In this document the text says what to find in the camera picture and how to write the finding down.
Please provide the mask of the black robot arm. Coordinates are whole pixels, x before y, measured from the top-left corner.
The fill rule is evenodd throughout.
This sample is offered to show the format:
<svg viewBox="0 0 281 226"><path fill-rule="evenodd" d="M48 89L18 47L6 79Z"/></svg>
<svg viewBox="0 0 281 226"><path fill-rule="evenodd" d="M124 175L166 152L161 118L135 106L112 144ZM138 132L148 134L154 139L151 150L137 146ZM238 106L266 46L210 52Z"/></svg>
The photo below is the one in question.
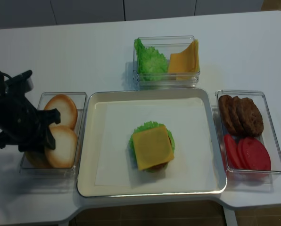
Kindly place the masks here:
<svg viewBox="0 0 281 226"><path fill-rule="evenodd" d="M20 152L42 153L45 148L56 148L49 126L60 123L60 112L37 110L25 97L33 88L32 73L28 70L11 77L0 71L0 149L16 145Z"/></svg>

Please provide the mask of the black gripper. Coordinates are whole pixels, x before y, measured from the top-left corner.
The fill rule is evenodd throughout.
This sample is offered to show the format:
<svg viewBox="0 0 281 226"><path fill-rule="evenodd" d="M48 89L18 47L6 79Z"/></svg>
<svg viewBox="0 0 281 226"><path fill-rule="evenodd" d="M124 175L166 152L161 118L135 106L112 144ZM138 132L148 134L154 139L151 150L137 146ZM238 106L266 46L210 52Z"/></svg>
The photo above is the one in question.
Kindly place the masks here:
<svg viewBox="0 0 281 226"><path fill-rule="evenodd" d="M37 110L24 95L0 95L0 149L16 145L20 152L55 150L56 142L48 126L60 122L57 109Z"/></svg>

